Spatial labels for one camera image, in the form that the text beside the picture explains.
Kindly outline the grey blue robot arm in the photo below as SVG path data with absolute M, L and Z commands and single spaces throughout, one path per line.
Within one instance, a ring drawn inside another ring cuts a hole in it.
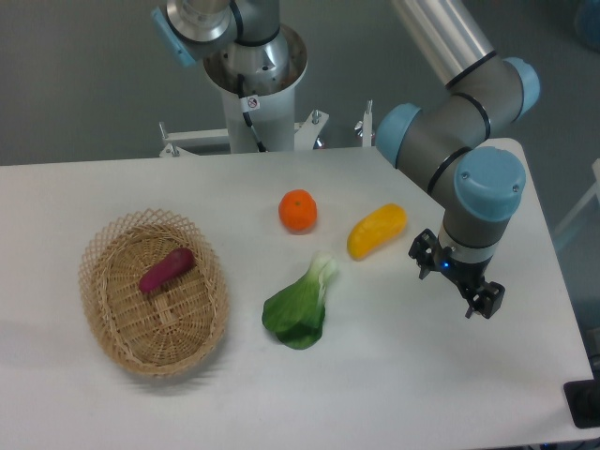
M 448 90 L 431 112 L 396 106 L 364 137 L 444 211 L 409 254 L 422 275 L 438 272 L 492 316 L 504 289 L 485 272 L 517 211 L 526 172 L 506 150 L 487 146 L 539 97 L 535 70 L 499 57 L 459 1 L 397 1 L 395 10 Z M 307 67 L 302 39 L 279 18 L 276 1 L 168 1 L 151 14 L 178 62 L 202 63 L 220 91 L 234 153 L 309 149 L 316 133 L 294 123 L 294 89 Z

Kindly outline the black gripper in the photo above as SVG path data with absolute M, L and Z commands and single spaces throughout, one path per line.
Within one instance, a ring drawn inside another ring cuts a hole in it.
M 481 262 L 462 262 L 450 247 L 438 244 L 437 236 L 424 229 L 412 241 L 409 257 L 419 267 L 419 278 L 423 280 L 431 272 L 440 272 L 453 282 L 468 303 L 465 317 L 470 319 L 479 314 L 490 319 L 501 307 L 505 288 L 497 282 L 485 281 L 485 272 L 490 258 Z

